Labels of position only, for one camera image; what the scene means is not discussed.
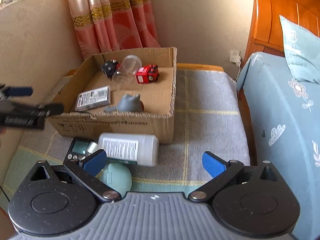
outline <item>gray cat figurine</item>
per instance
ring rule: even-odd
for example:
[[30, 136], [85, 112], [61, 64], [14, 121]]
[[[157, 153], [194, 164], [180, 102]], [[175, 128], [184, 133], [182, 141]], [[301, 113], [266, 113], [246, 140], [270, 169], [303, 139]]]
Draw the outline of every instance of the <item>gray cat figurine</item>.
[[106, 106], [104, 109], [105, 112], [143, 112], [144, 106], [140, 101], [140, 94], [136, 96], [131, 96], [125, 94], [117, 106]]

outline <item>pink curtain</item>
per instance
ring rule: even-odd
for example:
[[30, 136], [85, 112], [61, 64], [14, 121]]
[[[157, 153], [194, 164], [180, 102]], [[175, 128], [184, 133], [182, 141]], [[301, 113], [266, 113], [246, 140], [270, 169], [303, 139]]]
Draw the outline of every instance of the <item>pink curtain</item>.
[[84, 59], [92, 54], [160, 47], [151, 0], [68, 0]]

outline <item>device screen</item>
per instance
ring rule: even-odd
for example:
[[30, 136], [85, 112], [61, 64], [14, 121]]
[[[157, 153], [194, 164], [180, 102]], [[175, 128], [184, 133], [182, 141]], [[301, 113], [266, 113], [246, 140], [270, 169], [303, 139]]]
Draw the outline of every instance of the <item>device screen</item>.
[[85, 150], [88, 147], [89, 143], [90, 142], [76, 141], [71, 151], [73, 153], [85, 154]]

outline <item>gray ribbed plate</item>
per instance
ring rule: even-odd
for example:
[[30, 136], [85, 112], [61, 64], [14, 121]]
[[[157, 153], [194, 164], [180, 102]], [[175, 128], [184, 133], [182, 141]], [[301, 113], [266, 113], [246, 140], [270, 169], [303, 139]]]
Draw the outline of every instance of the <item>gray ribbed plate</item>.
[[[134, 193], [105, 203], [84, 227], [57, 237], [24, 233], [12, 239], [41, 240], [244, 240], [221, 226], [206, 204], [192, 203], [182, 193]], [[273, 240], [293, 240], [285, 235]]]

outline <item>light blue pillowcase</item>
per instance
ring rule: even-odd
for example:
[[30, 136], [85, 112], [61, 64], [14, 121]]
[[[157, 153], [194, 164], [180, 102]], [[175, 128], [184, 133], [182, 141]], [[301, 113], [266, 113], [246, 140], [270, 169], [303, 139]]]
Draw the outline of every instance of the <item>light blue pillowcase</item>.
[[320, 38], [280, 15], [285, 59], [293, 78], [320, 84]]

